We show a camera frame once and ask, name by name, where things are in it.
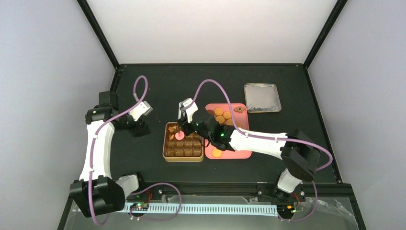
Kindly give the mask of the pink round cookie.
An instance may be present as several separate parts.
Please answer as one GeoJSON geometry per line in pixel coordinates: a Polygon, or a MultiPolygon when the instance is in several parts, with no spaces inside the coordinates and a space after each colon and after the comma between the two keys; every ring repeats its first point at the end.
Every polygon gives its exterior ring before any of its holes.
{"type": "Polygon", "coordinates": [[[175,133],[175,139],[176,140],[181,141],[184,138],[185,138],[185,134],[183,132],[180,131],[180,132],[175,133]]]}

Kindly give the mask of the gold cookie tin box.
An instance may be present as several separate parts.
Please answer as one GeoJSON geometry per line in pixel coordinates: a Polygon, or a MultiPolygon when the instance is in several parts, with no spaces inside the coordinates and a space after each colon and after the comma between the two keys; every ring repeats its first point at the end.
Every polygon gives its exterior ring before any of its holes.
{"type": "Polygon", "coordinates": [[[162,156],[166,162],[201,162],[204,147],[195,133],[185,136],[181,141],[175,139],[175,133],[182,132],[177,122],[168,122],[165,126],[162,156]]]}

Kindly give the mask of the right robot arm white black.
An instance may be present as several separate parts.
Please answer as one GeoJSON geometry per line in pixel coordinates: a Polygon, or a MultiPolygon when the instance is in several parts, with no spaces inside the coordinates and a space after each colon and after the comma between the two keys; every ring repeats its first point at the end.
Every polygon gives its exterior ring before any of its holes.
{"type": "Polygon", "coordinates": [[[197,134],[218,150],[266,154],[283,161],[286,166],[274,185],[273,195],[284,201],[302,182],[312,182],[320,159],[320,151],[302,140],[299,130],[293,133],[259,133],[220,124],[210,113],[196,113],[189,119],[180,115],[178,125],[185,135],[197,134]]]}

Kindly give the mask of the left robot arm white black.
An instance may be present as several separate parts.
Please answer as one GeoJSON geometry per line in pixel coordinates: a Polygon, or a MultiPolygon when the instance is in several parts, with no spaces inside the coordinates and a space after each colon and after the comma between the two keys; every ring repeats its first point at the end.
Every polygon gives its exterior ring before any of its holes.
{"type": "Polygon", "coordinates": [[[139,188],[138,173],[112,179],[110,168],[111,143],[115,132],[127,130],[133,137],[150,134],[141,116],[148,115],[152,107],[145,100],[134,107],[118,112],[117,94],[101,92],[99,104],[87,111],[88,143],[86,159],[79,180],[70,185],[69,195],[87,218],[120,211],[125,199],[139,188]]]}

